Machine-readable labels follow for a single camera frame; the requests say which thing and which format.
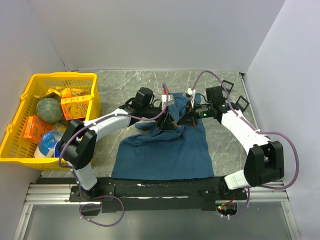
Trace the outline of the blue t-shirt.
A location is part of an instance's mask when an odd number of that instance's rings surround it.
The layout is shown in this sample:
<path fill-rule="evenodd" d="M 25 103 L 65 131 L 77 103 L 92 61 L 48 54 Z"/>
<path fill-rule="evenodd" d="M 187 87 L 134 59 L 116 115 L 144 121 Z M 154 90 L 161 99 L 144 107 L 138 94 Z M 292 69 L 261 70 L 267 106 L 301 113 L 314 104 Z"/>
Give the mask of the blue t-shirt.
<path fill-rule="evenodd" d="M 155 122 L 136 123 L 135 128 L 142 133 L 120 142 L 113 178 L 168 181 L 214 175 L 202 121 L 174 131 L 161 131 Z"/>

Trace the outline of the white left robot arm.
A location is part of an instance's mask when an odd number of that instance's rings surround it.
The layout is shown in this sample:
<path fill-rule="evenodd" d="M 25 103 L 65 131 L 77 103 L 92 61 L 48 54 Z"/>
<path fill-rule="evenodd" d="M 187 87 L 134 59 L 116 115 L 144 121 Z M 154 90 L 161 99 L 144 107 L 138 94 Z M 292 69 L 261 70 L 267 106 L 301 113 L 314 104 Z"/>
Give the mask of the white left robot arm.
<path fill-rule="evenodd" d="M 81 195 L 87 201 L 94 201 L 103 193 L 91 166 L 96 143 L 100 139 L 139 121 L 155 121 L 156 127 L 163 131 L 177 128 L 169 110 L 169 106 L 175 103 L 174 96 L 165 87 L 159 106 L 155 106 L 154 97 L 151 89 L 141 87 L 135 97 L 107 115 L 84 122 L 78 119 L 69 122 L 57 144 L 59 160 L 66 161 L 65 167 L 72 172 Z"/>

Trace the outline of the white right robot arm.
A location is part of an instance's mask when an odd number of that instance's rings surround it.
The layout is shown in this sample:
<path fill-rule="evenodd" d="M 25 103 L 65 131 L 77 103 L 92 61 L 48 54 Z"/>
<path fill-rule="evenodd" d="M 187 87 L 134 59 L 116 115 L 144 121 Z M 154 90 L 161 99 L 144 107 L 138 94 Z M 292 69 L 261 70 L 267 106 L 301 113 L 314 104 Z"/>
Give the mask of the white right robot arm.
<path fill-rule="evenodd" d="M 206 93 L 207 102 L 198 104 L 195 102 L 195 90 L 188 88 L 184 92 L 189 101 L 185 106 L 185 114 L 177 124 L 195 127 L 200 119 L 214 118 L 236 137 L 247 153 L 244 168 L 224 176 L 224 184 L 218 187 L 219 195 L 228 200 L 236 194 L 236 189 L 259 187 L 282 179 L 283 145 L 252 129 L 242 114 L 244 107 L 228 103 L 221 86 L 207 88 Z"/>

